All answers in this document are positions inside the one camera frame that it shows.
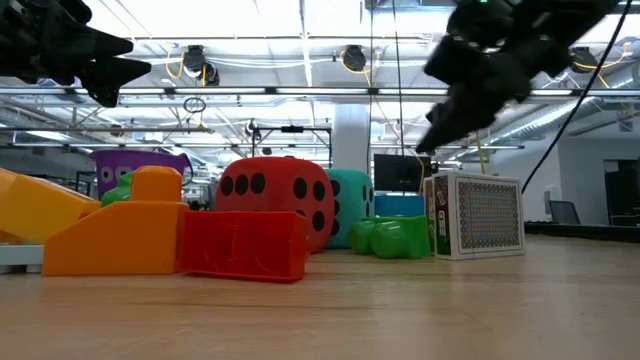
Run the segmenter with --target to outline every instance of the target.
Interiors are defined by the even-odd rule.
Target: desk
[[[0,275],[28,359],[637,359],[640,246],[528,236],[524,257],[326,252],[292,285]]]

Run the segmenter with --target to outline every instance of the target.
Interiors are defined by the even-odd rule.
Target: computer screen
[[[431,158],[421,156],[424,177],[431,176]],[[376,191],[418,192],[422,177],[422,165],[415,156],[373,155],[374,188]]]

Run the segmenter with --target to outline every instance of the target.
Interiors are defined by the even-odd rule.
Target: blue box
[[[375,211],[377,216],[424,216],[424,197],[420,195],[408,196],[375,196]]]

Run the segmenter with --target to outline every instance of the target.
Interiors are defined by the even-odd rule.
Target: black robotic claw
[[[506,0],[461,0],[424,68],[449,85],[449,98],[427,114],[431,128],[416,150],[433,151],[491,125],[505,102],[530,95],[530,79],[540,72],[554,77],[567,68],[568,47],[617,4],[523,0],[512,6]]]
[[[0,0],[0,16],[0,76],[67,86],[78,78],[93,99],[114,107],[121,86],[151,71],[115,58],[133,44],[87,27],[92,14],[81,0]]]

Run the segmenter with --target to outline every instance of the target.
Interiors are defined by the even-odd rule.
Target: ceiling
[[[444,33],[452,10],[449,6],[418,6],[421,1],[398,0],[401,6],[397,9],[395,21],[393,13],[386,8],[374,12],[372,23],[370,13],[362,9],[360,0],[181,0],[164,2],[162,6],[160,2],[152,0],[85,0],[85,3],[93,11],[89,26],[130,39],[134,42],[134,50],[125,57],[153,64],[148,75],[131,82],[127,87],[200,86],[184,73],[178,78],[172,76],[179,73],[180,54],[188,45],[205,46],[205,54],[217,67],[220,85],[224,87],[366,88],[369,81],[372,87],[379,88],[445,87],[442,82],[425,75],[422,67]],[[446,1],[438,2],[438,5],[446,4]],[[619,15],[607,16],[579,43],[589,46],[593,53],[598,54],[609,41],[618,18]],[[615,76],[635,64],[636,48],[640,50],[640,43],[635,42],[636,36],[640,35],[638,20],[640,15],[627,18],[619,39],[626,39],[631,46],[626,53],[621,50],[622,45],[616,47],[609,60],[617,63],[606,69],[605,77]],[[398,32],[399,52],[396,50],[395,30]],[[345,46],[354,44],[362,46],[369,66],[370,54],[374,54],[373,69],[367,76],[345,70],[340,61],[340,53]],[[533,83],[537,89],[575,89],[584,87],[588,78],[589,74],[568,71],[558,79],[549,79],[541,74]],[[628,82],[622,88],[635,87],[635,84]],[[25,86],[13,78],[0,78],[0,85]],[[74,100],[68,96],[20,94],[10,98],[26,109],[35,108],[51,115],[50,121],[46,122],[50,126],[60,125],[56,124],[57,121],[63,121],[62,125],[67,126],[75,119],[76,122],[81,121],[81,126],[91,128],[120,124],[124,127],[155,129],[146,135],[136,133],[135,137],[133,133],[121,138],[102,133],[88,138],[92,141],[140,143],[160,139],[165,143],[219,145],[246,144],[244,127],[250,120],[262,126],[293,124],[330,127],[336,103],[352,102],[369,108],[370,100],[369,96],[345,99],[303,94],[206,96],[202,99],[207,103],[207,108],[200,114],[188,114],[182,107],[183,97],[174,97],[172,100],[159,95],[123,95],[123,104],[128,105],[115,109],[102,109],[86,97]],[[375,100],[378,102],[371,105],[371,119],[382,124],[378,130],[382,129],[383,135],[373,138],[372,144],[397,144],[396,133],[400,130],[396,124],[400,117],[398,99],[387,96]],[[558,106],[557,102],[550,101],[555,104],[553,106]],[[6,103],[4,107],[15,110],[14,105]],[[433,100],[408,98],[403,101],[403,130],[407,143],[415,143],[428,129],[424,114],[432,105]],[[548,106],[544,102],[507,106],[499,114],[498,121],[479,134],[480,138],[487,144],[518,144],[525,138],[517,136],[518,131],[513,132],[514,129],[525,129],[529,124],[539,125],[540,116],[536,114],[545,108]],[[615,113],[605,110],[602,113],[609,117]],[[43,118],[35,117],[33,120],[43,121]],[[589,121],[601,119],[587,119],[581,126]],[[11,125],[8,118],[0,118],[0,122]],[[185,129],[187,126],[189,129],[197,127],[200,123],[210,131],[196,133]],[[615,124],[611,126],[612,129],[617,128]],[[496,140],[509,131],[512,131],[509,136]],[[43,141],[37,136],[23,136],[25,141]],[[263,145],[313,144],[317,148],[274,148],[273,151],[276,155],[322,160],[328,157],[328,149],[323,145],[327,137],[319,136],[307,132],[274,132],[264,140]],[[379,148],[374,152],[394,151],[397,149]],[[192,155],[214,165],[224,165],[246,156],[247,152],[246,149],[198,148],[193,149]],[[459,151],[438,152],[438,158],[442,160],[472,161],[474,156],[473,153],[458,155]]]

